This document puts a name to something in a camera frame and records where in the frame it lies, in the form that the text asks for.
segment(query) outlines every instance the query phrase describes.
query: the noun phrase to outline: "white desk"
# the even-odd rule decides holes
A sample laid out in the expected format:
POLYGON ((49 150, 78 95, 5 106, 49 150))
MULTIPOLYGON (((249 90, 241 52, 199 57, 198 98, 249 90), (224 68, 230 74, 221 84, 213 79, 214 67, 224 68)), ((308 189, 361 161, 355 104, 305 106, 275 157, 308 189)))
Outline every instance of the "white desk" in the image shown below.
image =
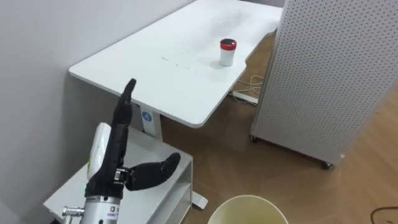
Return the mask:
MULTIPOLYGON (((246 68, 261 39, 274 32, 282 9, 236 0, 197 0, 70 68, 94 86, 120 95, 137 80, 132 101, 141 107, 145 133, 162 139, 160 114, 199 128, 246 68), (222 67, 220 40, 238 46, 232 67, 222 67)), ((193 203, 207 200, 193 193, 193 203)))

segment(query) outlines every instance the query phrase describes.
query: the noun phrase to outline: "white wall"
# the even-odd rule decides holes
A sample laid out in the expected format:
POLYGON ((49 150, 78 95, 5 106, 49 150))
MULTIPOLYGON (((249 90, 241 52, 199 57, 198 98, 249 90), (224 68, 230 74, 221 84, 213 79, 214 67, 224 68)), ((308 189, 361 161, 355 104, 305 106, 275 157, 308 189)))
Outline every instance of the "white wall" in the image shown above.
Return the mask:
POLYGON ((0 1, 0 223, 48 220, 39 205, 111 117, 117 98, 68 67, 190 1, 0 1))

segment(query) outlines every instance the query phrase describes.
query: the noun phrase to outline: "white cable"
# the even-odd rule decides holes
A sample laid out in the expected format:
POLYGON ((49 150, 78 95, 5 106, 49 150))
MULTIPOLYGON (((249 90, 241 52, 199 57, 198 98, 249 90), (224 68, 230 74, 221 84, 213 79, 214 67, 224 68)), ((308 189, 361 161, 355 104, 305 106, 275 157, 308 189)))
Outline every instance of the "white cable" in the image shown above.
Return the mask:
MULTIPOLYGON (((248 85, 249 88, 248 88, 248 89, 243 89, 243 90, 234 90, 234 91, 236 91, 236 92, 253 91, 254 93, 260 95, 259 90, 261 90, 261 86, 256 86, 256 85, 262 85, 262 82, 253 83, 253 79, 255 79, 255 78, 264 79, 264 77, 261 77, 261 76, 259 76, 259 75, 253 75, 252 77, 250 77, 250 82, 245 82, 245 81, 242 81, 242 80, 238 80, 238 82, 243 83, 243 84, 245 84, 245 85, 248 85)), ((238 102, 238 103, 250 103, 250 104, 252 104, 252 105, 254 105, 254 106, 257 106, 257 104, 255 104, 255 103, 248 102, 248 101, 246 101, 246 100, 239 100, 239 99, 237 99, 233 94, 230 94, 230 95, 232 95, 232 97, 233 97, 233 98, 235 99, 235 101, 238 102)))

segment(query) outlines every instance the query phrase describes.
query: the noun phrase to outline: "wooden floor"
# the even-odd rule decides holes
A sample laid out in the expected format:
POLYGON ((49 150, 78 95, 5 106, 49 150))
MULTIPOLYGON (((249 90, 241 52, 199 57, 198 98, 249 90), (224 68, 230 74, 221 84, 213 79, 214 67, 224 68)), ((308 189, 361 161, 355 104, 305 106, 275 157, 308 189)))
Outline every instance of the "wooden floor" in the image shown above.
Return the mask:
MULTIPOLYGON (((264 40, 243 78, 264 74, 272 43, 264 40)), ((398 205, 398 91, 329 171, 271 143, 250 142, 254 113, 227 97, 200 129, 162 119, 165 142, 193 156, 194 189, 209 200, 203 211, 191 209, 184 224, 206 224, 219 205, 242 194, 270 200, 290 224, 370 223, 376 207, 398 205)), ((376 220, 398 224, 398 211, 380 212, 376 220)))

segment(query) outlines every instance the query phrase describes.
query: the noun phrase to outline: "pegboard partition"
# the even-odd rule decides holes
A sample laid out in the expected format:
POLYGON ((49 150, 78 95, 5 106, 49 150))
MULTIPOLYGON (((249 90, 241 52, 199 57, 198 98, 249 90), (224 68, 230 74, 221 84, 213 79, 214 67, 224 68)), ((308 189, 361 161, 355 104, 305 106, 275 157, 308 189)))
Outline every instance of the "pegboard partition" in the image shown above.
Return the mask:
POLYGON ((398 1, 287 1, 251 134, 337 164, 397 64, 398 1))

